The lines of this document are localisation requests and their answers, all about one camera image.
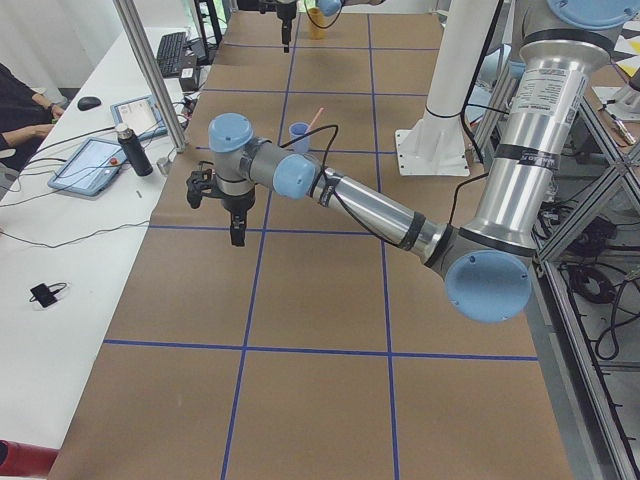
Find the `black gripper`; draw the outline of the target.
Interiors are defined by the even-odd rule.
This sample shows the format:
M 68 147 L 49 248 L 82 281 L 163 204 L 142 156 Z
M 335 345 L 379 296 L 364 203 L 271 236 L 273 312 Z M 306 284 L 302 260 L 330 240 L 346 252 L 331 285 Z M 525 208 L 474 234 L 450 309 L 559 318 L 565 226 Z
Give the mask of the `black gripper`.
M 221 199 L 222 206 L 230 213 L 230 238 L 235 247 L 245 246 L 246 215 L 255 205 L 255 193 L 247 192 L 243 195 L 225 195 Z

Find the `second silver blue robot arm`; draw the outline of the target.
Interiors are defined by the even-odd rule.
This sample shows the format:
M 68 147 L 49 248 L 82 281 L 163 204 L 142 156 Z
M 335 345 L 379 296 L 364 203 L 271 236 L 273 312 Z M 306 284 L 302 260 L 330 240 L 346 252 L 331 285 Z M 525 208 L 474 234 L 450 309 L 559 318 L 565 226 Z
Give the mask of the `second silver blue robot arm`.
M 370 5 L 378 6 L 385 0 L 316 0 L 316 7 L 326 17 L 336 15 L 342 8 L 346 6 Z

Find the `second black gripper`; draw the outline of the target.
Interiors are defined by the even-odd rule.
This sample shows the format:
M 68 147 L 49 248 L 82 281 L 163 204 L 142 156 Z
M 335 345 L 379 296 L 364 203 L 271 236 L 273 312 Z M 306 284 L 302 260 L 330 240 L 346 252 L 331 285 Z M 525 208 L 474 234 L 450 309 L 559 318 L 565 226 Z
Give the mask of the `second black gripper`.
M 296 0 L 276 0 L 276 14 L 282 21 L 281 26 L 281 40 L 283 45 L 283 51 L 285 53 L 290 52 L 291 42 L 291 21 L 297 16 L 297 1 Z

